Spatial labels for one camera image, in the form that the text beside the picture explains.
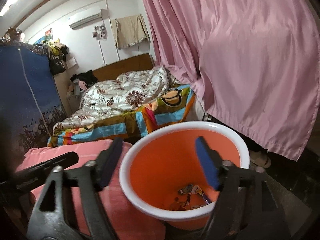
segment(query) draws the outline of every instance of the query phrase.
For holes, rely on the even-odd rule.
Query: white bucket rim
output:
[[[215,206],[215,202],[207,206],[187,211],[170,211],[154,207],[143,201],[133,190],[130,183],[130,167],[138,152],[154,139],[179,130],[203,129],[220,133],[230,139],[236,146],[240,155],[240,168],[248,169],[250,157],[248,148],[243,139],[230,128],[214,122],[191,121],[172,124],[160,128],[135,143],[124,156],[119,169],[119,181],[122,191],[127,199],[141,212],[164,221],[188,221],[209,216]]]

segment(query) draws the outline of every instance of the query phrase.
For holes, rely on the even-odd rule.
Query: bucket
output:
[[[134,144],[124,157],[119,179],[128,200],[141,212],[167,221],[184,230],[205,226],[215,206],[218,192],[205,179],[196,155],[196,138],[203,136],[222,159],[249,168],[246,144],[233,130],[212,122],[183,122],[156,130]],[[169,206],[188,184],[199,185],[212,203],[203,207],[172,211]],[[190,205],[199,205],[201,196],[192,195]]]

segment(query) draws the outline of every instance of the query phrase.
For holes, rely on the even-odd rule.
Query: sandal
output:
[[[271,165],[271,160],[268,155],[262,152],[254,152],[249,150],[250,161],[262,168],[269,168]]]

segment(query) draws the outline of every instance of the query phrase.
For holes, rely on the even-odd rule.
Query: curtain fold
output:
[[[158,64],[209,114],[298,160],[319,107],[319,32],[305,0],[143,0]]]

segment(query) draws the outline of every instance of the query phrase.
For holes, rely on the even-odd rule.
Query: white wall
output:
[[[26,37],[25,41],[33,44],[39,38],[44,36],[44,32],[52,28],[53,39],[60,39],[60,42],[69,47],[69,56],[74,57],[78,66],[69,69],[69,73],[81,73],[90,69],[94,70],[106,64],[110,64],[128,57],[149,52],[153,54],[153,48],[150,52],[150,42],[142,42],[127,49],[119,50],[114,45],[114,39],[111,31],[110,18],[120,18],[142,13],[146,22],[149,35],[151,36],[149,23],[145,14],[142,0],[69,0],[56,7],[39,20],[34,22],[26,30],[23,30]],[[87,8],[99,6],[102,11],[102,19],[93,21],[81,29],[72,30],[68,24],[68,18],[85,10]],[[107,39],[99,42],[92,37],[93,28],[96,25],[104,25],[107,29]]]

